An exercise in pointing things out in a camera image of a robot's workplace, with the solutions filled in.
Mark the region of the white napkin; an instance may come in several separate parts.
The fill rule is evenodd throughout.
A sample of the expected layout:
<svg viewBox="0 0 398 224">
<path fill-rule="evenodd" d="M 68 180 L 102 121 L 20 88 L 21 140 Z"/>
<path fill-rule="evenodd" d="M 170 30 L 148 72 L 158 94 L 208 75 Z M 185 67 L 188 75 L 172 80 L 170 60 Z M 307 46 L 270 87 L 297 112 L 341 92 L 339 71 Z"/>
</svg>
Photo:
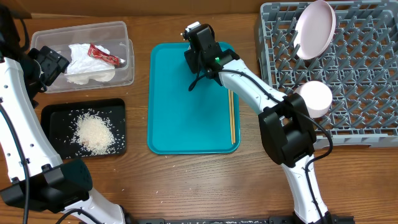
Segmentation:
<svg viewBox="0 0 398 224">
<path fill-rule="evenodd" d="M 90 80 L 108 82 L 115 76 L 115 66 L 89 54 L 90 44 L 71 44 L 72 61 L 67 67 L 69 83 L 86 85 Z"/>
</svg>

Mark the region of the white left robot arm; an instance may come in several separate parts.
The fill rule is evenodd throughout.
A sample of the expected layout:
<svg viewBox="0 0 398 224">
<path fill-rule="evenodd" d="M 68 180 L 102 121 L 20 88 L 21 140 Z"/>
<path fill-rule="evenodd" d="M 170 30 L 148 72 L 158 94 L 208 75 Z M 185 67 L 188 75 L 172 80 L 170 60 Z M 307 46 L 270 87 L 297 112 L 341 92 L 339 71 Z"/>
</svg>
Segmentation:
<svg viewBox="0 0 398 224">
<path fill-rule="evenodd" d="M 11 207 L 22 208 L 22 221 L 29 211 L 61 212 L 62 220 L 73 215 L 83 223 L 134 223 L 117 204 L 94 187 L 81 159 L 63 163 L 47 139 L 34 111 L 34 97 L 46 91 L 63 73 L 69 61 L 56 51 L 24 46 L 12 13 L 1 6 L 1 147 L 11 186 L 1 198 Z"/>
</svg>

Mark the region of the pink bowl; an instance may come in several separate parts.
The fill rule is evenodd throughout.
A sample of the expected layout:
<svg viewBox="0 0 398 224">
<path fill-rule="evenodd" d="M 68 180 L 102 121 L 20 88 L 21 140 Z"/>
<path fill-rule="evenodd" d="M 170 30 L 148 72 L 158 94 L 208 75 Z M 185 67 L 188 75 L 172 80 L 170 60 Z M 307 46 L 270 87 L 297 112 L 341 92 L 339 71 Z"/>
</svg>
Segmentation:
<svg viewBox="0 0 398 224">
<path fill-rule="evenodd" d="M 330 88 L 319 81 L 306 82 L 294 92 L 304 99 L 311 118 L 320 118 L 326 115 L 333 100 Z"/>
</svg>

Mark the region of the white round plate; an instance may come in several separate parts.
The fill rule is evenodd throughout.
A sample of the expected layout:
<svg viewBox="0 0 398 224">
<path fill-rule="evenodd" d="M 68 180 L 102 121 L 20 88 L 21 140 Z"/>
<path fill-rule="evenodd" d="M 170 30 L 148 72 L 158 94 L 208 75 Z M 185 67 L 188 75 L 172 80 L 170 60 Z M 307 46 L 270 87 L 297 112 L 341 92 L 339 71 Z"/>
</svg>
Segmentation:
<svg viewBox="0 0 398 224">
<path fill-rule="evenodd" d="M 335 27 L 335 12 L 326 1 L 319 0 L 309 4 L 295 26 L 297 36 L 294 47 L 300 46 L 297 56 L 303 60 L 320 56 L 331 43 Z"/>
</svg>

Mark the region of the pile of rice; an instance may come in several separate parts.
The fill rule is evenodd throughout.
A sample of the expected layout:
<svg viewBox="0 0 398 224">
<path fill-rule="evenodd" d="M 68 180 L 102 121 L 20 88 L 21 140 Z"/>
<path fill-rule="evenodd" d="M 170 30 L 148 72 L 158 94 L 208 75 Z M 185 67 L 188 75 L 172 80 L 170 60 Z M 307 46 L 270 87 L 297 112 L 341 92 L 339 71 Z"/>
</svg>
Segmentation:
<svg viewBox="0 0 398 224">
<path fill-rule="evenodd" d="M 113 124 L 109 117 L 101 115 L 104 113 L 88 109 L 72 120 L 70 143 L 76 144 L 80 152 L 87 152 L 90 156 L 115 152 L 116 137 L 111 131 Z"/>
</svg>

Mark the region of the red snack wrapper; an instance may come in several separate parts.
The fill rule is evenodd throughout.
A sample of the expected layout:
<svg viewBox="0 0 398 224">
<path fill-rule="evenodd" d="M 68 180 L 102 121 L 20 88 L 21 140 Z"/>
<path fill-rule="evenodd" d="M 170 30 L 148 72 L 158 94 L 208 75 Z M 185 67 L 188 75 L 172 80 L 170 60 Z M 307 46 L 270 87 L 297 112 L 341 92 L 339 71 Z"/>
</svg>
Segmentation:
<svg viewBox="0 0 398 224">
<path fill-rule="evenodd" d="M 119 57 L 101 51 L 94 44 L 90 44 L 90 47 L 88 49 L 88 56 L 102 60 L 108 64 L 115 65 L 117 67 L 120 66 L 120 64 L 122 64 L 122 61 Z"/>
</svg>

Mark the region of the wooden chopstick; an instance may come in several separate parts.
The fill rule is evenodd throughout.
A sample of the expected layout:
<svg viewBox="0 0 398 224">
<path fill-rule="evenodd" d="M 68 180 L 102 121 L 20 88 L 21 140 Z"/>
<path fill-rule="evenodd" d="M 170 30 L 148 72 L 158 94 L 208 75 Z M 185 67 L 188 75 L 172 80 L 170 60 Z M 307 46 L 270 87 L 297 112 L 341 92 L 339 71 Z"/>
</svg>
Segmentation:
<svg viewBox="0 0 398 224">
<path fill-rule="evenodd" d="M 235 117 L 234 117 L 234 93 L 229 90 L 229 99 L 230 99 L 230 110 L 231 110 L 231 138 L 232 144 L 236 142 L 236 132 L 235 132 Z"/>
<path fill-rule="evenodd" d="M 234 115 L 233 115 L 233 99 L 231 96 L 231 90 L 228 90 L 228 100 L 229 100 L 229 123 L 230 123 L 230 132 L 231 132 L 231 143 L 232 145 L 235 143 L 234 141 Z"/>
</svg>

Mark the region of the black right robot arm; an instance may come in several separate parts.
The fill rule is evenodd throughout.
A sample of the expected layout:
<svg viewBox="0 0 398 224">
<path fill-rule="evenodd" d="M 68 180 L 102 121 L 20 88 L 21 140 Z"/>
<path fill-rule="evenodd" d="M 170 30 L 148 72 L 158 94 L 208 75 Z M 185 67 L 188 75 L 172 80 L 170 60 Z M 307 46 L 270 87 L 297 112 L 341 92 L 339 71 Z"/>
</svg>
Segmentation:
<svg viewBox="0 0 398 224">
<path fill-rule="evenodd" d="M 190 46 L 184 53 L 196 81 L 214 80 L 237 94 L 259 119 L 267 155 L 280 165 L 294 199 L 295 223 L 333 223 L 322 200 L 313 163 L 318 123 L 297 93 L 286 95 L 262 81 L 233 50 L 222 50 L 209 24 L 194 22 L 181 34 Z"/>
</svg>

